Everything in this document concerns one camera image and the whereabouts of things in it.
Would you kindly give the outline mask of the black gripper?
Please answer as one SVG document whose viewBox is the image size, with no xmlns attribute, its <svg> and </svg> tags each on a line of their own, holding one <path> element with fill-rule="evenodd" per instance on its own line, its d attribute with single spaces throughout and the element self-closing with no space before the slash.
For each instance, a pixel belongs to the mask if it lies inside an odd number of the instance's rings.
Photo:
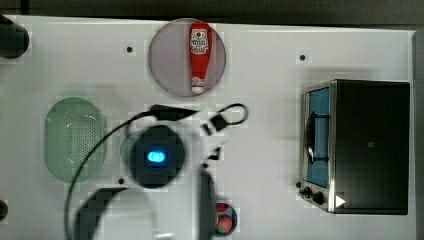
<svg viewBox="0 0 424 240">
<path fill-rule="evenodd" d="M 218 161 L 223 145 L 230 138 L 229 123 L 221 113 L 216 113 L 200 125 L 200 160 L 205 165 L 207 161 Z"/>
</svg>

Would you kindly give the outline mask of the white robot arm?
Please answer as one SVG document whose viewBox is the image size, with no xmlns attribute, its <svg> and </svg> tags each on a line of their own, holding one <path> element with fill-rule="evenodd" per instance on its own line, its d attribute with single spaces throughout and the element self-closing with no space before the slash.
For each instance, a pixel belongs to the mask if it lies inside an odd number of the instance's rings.
<svg viewBox="0 0 424 240">
<path fill-rule="evenodd" d="M 66 240 L 212 240 L 217 160 L 230 123 L 218 112 L 150 110 L 157 121 L 130 137 L 124 174 L 65 211 Z"/>
</svg>

